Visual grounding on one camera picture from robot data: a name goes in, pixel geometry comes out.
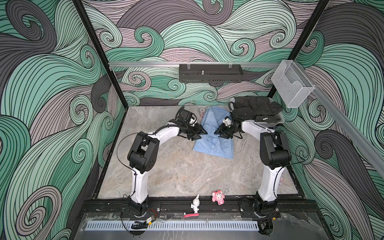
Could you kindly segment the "light blue long sleeve shirt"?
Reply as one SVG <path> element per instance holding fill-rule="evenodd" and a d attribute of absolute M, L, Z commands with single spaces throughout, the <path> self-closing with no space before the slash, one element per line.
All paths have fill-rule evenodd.
<path fill-rule="evenodd" d="M 207 135 L 201 135 L 201 139 L 196 140 L 194 151 L 212 155 L 216 157 L 233 159 L 234 141 L 233 139 L 220 138 L 215 134 L 225 117 L 230 115 L 229 111 L 220 107 L 209 107 L 205 110 L 205 115 L 201 125 Z"/>

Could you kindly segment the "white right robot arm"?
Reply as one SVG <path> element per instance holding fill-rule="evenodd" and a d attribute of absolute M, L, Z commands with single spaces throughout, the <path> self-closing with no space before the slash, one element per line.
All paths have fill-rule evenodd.
<path fill-rule="evenodd" d="M 264 170 L 254 210 L 262 217 L 276 213 L 279 180 L 293 155 L 287 135 L 270 128 L 282 120 L 279 114 L 283 107 L 268 97 L 234 97 L 229 102 L 229 110 L 230 115 L 224 118 L 215 135 L 242 139 L 246 133 L 260 142 Z"/>

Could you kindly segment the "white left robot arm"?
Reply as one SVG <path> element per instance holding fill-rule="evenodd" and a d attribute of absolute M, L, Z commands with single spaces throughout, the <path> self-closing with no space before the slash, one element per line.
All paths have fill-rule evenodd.
<path fill-rule="evenodd" d="M 127 206 L 131 214 L 143 216 L 147 211 L 149 171 L 157 161 L 160 146 L 174 137 L 196 141 L 207 134 L 198 123 L 197 116 L 184 107 L 167 124 L 155 131 L 135 133 L 136 137 L 127 154 L 129 164 L 123 164 L 132 171 L 132 191 L 128 196 Z"/>

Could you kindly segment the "small pink patterned cup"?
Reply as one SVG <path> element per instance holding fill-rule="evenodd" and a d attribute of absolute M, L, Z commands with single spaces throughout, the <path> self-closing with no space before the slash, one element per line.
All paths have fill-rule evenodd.
<path fill-rule="evenodd" d="M 205 109 L 204 108 L 201 108 L 200 109 L 200 117 L 201 117 L 201 119 L 204 117 L 204 115 L 205 115 Z"/>

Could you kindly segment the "pink pig toy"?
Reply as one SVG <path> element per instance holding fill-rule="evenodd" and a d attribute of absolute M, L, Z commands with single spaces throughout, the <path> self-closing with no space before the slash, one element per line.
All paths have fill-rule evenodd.
<path fill-rule="evenodd" d="M 212 192 L 212 202 L 218 203 L 218 205 L 223 205 L 225 203 L 225 195 L 223 191 L 217 190 Z"/>

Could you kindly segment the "white figurine toy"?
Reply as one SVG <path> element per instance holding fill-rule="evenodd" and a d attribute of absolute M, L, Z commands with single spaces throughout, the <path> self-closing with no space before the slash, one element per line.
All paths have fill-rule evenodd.
<path fill-rule="evenodd" d="M 200 197 L 200 195 L 197 195 L 191 203 L 191 209 L 194 211 L 194 214 L 197 214 L 199 211 L 199 206 L 200 206 L 199 197 Z"/>

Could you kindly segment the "pink flat stick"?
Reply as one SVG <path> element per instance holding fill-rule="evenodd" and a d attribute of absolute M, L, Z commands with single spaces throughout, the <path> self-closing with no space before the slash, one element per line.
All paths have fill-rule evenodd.
<path fill-rule="evenodd" d="M 200 216 L 200 214 L 199 213 L 197 213 L 197 214 L 184 214 L 183 215 L 183 218 L 184 219 L 194 219 L 194 218 L 198 218 Z"/>

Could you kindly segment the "black perforated wall tray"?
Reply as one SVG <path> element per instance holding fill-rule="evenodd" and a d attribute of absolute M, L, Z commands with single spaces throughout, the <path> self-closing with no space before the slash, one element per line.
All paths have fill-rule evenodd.
<path fill-rule="evenodd" d="M 181 83 L 240 83 L 244 72 L 241 65 L 180 65 L 179 80 Z"/>

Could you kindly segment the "clear plastic wall bin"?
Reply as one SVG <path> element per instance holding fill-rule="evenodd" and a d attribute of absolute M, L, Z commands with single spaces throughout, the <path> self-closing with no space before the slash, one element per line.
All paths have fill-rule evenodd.
<path fill-rule="evenodd" d="M 305 69 L 293 60 L 283 60 L 273 74 L 272 83 L 287 108 L 298 108 L 315 89 Z"/>

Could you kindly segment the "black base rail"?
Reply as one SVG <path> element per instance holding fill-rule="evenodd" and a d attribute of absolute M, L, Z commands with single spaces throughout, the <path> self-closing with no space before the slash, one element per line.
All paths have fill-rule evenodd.
<path fill-rule="evenodd" d="M 123 218 L 143 218 L 153 216 L 169 219 L 177 215 L 235 214 L 253 220 L 279 218 L 283 213 L 316 212 L 315 201 L 303 198 L 278 198 L 264 203 L 253 196 L 229 196 L 223 204 L 212 197 L 148 197 L 143 203 L 135 203 L 123 197 L 111 200 L 88 200 L 80 212 L 93 214 L 113 214 Z"/>

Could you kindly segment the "aluminium back rail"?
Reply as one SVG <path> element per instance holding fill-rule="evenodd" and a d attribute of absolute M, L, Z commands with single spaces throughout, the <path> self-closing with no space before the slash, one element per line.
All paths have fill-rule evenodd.
<path fill-rule="evenodd" d="M 111 68 L 177 68 L 180 65 L 225 65 L 231 67 L 232 65 L 241 65 L 242 68 L 277 68 L 280 63 L 261 63 L 261 62 L 142 62 L 142 61 L 125 61 L 125 62 L 108 62 Z"/>

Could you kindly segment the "aluminium rail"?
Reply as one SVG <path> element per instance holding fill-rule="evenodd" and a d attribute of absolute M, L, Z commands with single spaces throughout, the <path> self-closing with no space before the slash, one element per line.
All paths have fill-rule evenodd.
<path fill-rule="evenodd" d="M 343 133 L 349 137 L 354 146 L 381 175 L 384 175 L 384 147 L 376 145 L 376 136 L 371 132 L 361 131 L 360 124 L 373 123 L 379 117 L 371 113 L 374 101 L 368 96 L 358 97 L 356 89 L 342 88 L 334 78 L 318 67 L 304 69 L 297 64 L 298 75 L 314 87 L 313 94 L 322 103 L 327 112 L 337 122 Z"/>
<path fill-rule="evenodd" d="M 231 67 L 232 65 L 241 65 L 242 68 L 277 68 L 280 63 L 261 63 L 261 62 L 142 62 L 142 61 L 125 61 L 125 62 L 108 62 L 111 68 L 177 68 L 180 65 L 225 65 Z"/>

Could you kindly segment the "black right corner post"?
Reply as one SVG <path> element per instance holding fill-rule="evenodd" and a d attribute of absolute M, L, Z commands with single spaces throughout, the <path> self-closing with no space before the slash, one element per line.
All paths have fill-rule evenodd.
<path fill-rule="evenodd" d="M 329 1 L 284 1 L 289 13 L 273 13 L 273 19 L 283 23 L 273 31 L 269 48 L 258 55 L 259 61 L 280 63 L 294 60 L 304 68 L 312 66 L 320 58 L 324 40 L 315 30 Z"/>

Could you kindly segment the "aluminium right rail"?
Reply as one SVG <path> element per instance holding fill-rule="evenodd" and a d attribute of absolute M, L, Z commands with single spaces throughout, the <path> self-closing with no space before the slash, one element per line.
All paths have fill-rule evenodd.
<path fill-rule="evenodd" d="M 298 75 L 314 87 L 313 94 L 322 103 L 327 112 L 337 122 L 343 133 L 349 137 L 354 146 L 381 175 L 384 175 L 384 147 L 376 145 L 376 136 L 371 132 L 361 131 L 360 124 L 373 123 L 379 117 L 371 113 L 374 101 L 368 96 L 358 97 L 356 89 L 342 88 L 334 78 L 318 67 L 304 69 L 297 64 Z"/>

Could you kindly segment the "black corner frame post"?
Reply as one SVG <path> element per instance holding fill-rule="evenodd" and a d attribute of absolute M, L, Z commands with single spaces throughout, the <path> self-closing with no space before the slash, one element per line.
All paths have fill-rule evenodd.
<path fill-rule="evenodd" d="M 102 45 L 97 37 L 97 34 L 96 34 L 96 31 L 95 29 L 93 28 L 93 25 L 91 23 L 91 20 L 87 14 L 87 11 L 83 5 L 83 2 L 80 1 L 80 0 L 72 0 L 79 16 L 80 16 L 80 19 L 83 23 L 83 26 L 85 27 L 90 39 L 91 39 L 91 42 L 92 44 L 94 45 L 94 47 L 96 48 L 96 52 L 101 60 L 101 63 L 113 85 L 113 87 L 115 88 L 115 91 L 117 92 L 117 95 L 121 101 L 121 103 L 123 104 L 123 107 L 125 110 L 128 110 L 129 106 L 128 106 L 128 103 L 125 99 L 125 96 L 122 92 L 122 89 L 120 88 L 120 85 L 119 85 L 119 82 L 117 80 L 117 77 L 115 75 L 115 73 L 110 69 L 110 66 L 109 66 L 109 61 L 107 59 L 107 56 L 102 48 Z"/>

